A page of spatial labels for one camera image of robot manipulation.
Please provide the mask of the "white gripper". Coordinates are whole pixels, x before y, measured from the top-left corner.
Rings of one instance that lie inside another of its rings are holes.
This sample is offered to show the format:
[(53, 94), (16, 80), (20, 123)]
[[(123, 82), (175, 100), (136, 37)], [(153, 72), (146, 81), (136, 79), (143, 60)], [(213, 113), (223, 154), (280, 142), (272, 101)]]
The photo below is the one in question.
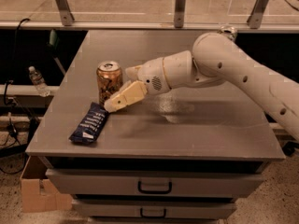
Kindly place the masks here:
[(143, 100), (147, 91), (149, 95), (170, 91), (164, 74), (162, 58), (148, 61), (142, 65), (128, 67), (125, 69), (125, 73), (133, 82), (125, 82), (119, 91), (104, 102), (104, 109), (109, 113)]

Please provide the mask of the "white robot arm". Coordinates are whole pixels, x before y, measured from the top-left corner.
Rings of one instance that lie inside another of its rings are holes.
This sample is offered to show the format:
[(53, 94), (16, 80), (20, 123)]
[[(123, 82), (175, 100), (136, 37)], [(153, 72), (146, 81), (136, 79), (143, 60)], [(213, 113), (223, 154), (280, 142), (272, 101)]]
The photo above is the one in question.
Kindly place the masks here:
[(130, 80), (105, 101), (108, 112), (137, 103), (148, 94), (229, 81), (299, 140), (299, 84), (254, 61), (226, 35), (205, 33), (195, 40), (192, 50), (128, 67), (125, 73)]

